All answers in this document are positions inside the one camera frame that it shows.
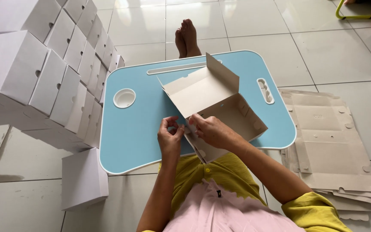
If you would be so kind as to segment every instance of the yellow shirt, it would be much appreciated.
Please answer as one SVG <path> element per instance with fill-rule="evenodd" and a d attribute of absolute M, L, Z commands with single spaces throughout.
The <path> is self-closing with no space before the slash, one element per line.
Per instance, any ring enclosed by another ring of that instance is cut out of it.
<path fill-rule="evenodd" d="M 214 179 L 218 185 L 237 197 L 250 197 L 266 203 L 260 197 L 259 186 L 244 163 L 229 153 L 209 164 L 202 164 L 196 155 L 182 157 L 177 165 L 171 218 L 184 202 L 194 183 Z M 285 215 L 307 232 L 351 232 L 338 217 L 337 210 L 326 198 L 310 192 L 281 206 Z"/>

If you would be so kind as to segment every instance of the left hand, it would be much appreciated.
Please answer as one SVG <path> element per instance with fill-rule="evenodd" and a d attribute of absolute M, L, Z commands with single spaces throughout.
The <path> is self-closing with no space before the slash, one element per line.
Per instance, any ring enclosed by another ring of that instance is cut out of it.
<path fill-rule="evenodd" d="M 157 133 L 158 143 L 161 150 L 162 165 L 174 165 L 180 159 L 181 138 L 184 134 L 184 125 L 178 125 L 178 116 L 171 116 L 161 120 L 160 129 Z"/>

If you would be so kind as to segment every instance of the lap desk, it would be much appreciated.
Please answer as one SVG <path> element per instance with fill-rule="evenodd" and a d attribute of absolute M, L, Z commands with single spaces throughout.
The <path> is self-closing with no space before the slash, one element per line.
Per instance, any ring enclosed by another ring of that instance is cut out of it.
<path fill-rule="evenodd" d="M 296 127 L 262 57 L 246 50 L 213 57 L 240 77 L 239 93 L 268 127 L 250 143 L 265 150 L 281 150 L 293 144 Z M 110 74 L 105 86 L 99 156 L 105 171 L 121 175 L 161 160 L 157 141 L 161 119 L 177 115 L 178 123 L 185 124 L 161 85 L 204 66 L 206 56 L 197 56 L 124 67 Z M 183 137 L 181 155 L 190 154 L 194 154 L 193 148 Z"/>

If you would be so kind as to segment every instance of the hand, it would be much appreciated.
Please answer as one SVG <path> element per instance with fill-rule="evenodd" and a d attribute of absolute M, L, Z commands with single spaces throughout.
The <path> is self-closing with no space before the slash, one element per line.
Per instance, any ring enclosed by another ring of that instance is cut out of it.
<path fill-rule="evenodd" d="M 161 120 L 160 129 L 157 133 L 158 143 L 161 150 L 161 165 L 177 166 L 181 152 L 181 137 L 184 134 L 184 125 L 178 125 L 178 116 L 172 116 Z"/>
<path fill-rule="evenodd" d="M 216 148 L 233 152 L 234 147 L 239 142 L 245 141 L 239 134 L 214 116 L 204 119 L 199 114 L 194 113 L 188 119 L 188 123 L 197 124 L 195 133 L 198 137 Z"/>

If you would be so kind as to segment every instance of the yellow chair leg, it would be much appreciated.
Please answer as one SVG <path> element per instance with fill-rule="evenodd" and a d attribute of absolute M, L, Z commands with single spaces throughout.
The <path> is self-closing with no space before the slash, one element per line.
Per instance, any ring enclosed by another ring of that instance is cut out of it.
<path fill-rule="evenodd" d="M 343 5 L 344 0 L 341 0 L 336 9 L 336 17 L 339 19 L 370 19 L 371 15 L 355 15 L 355 16 L 341 16 L 339 14 L 340 8 Z"/>

